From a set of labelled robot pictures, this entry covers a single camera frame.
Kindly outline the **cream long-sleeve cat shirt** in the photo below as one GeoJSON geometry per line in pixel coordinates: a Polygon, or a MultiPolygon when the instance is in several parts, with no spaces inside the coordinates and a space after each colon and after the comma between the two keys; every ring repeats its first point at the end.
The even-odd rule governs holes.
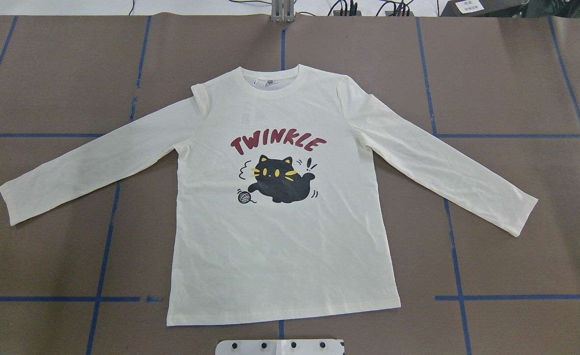
{"type": "Polygon", "coordinates": [[[515,237],[538,201],[347,75],[238,67],[191,90],[0,186],[16,225],[176,151],[168,326],[400,307],[375,154],[515,237]]]}

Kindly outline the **dark box with label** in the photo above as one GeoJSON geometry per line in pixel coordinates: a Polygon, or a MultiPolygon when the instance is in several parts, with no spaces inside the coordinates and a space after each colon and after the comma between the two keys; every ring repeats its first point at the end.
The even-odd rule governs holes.
{"type": "Polygon", "coordinates": [[[519,17],[528,3],[528,0],[449,0],[440,17],[519,17]]]}

